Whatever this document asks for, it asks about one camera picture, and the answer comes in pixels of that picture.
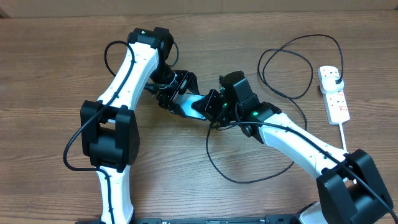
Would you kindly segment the blue Galaxy smartphone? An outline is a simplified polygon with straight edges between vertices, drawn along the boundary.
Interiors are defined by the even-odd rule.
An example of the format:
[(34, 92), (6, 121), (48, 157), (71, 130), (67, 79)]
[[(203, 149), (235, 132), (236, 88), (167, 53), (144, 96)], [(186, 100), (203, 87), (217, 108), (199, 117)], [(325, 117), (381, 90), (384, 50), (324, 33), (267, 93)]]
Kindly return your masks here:
[(182, 111), (188, 118), (195, 118), (199, 120), (205, 121), (206, 118), (199, 113), (197, 110), (192, 108), (194, 102), (202, 100), (204, 98), (203, 95), (195, 95), (191, 93), (185, 93), (180, 95), (177, 99), (177, 103), (181, 106)]

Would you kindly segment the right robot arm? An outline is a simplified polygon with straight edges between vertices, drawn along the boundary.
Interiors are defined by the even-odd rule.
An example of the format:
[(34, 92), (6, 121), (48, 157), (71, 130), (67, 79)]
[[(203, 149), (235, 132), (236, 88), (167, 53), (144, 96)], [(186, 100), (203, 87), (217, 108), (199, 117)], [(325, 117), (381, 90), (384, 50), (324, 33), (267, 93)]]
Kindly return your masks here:
[(317, 183), (319, 201), (291, 218), (291, 223), (376, 223), (397, 215), (372, 157), (361, 149), (348, 153), (297, 126), (278, 107), (261, 102), (242, 71), (219, 78), (220, 90), (192, 104), (211, 128), (239, 126), (248, 137), (273, 147), (305, 170)]

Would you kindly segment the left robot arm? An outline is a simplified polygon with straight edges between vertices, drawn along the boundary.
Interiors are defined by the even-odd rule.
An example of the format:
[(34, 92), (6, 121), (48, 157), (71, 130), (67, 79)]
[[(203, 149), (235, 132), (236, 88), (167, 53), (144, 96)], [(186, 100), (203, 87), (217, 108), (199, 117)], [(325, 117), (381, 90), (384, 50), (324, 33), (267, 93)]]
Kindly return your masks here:
[(101, 185), (103, 212), (97, 223), (132, 223), (130, 168), (140, 145), (135, 110), (144, 90), (155, 94), (159, 106), (183, 118), (204, 120), (192, 108), (202, 99), (197, 78), (172, 70), (166, 63), (174, 38), (165, 28), (136, 28), (123, 43), (127, 52), (107, 90), (80, 110), (84, 155), (90, 158)]

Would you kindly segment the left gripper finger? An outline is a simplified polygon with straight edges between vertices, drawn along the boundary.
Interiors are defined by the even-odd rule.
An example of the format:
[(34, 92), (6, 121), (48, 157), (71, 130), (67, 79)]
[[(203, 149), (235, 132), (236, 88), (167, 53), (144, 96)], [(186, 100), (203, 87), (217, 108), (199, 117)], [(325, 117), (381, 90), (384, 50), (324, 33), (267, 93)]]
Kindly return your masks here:
[(195, 95), (199, 95), (198, 83), (197, 83), (197, 76), (195, 74), (190, 74), (188, 78), (188, 90)]
[(172, 103), (169, 106), (169, 111), (173, 114), (179, 115), (183, 118), (187, 118), (187, 115), (185, 114), (184, 110), (178, 103)]

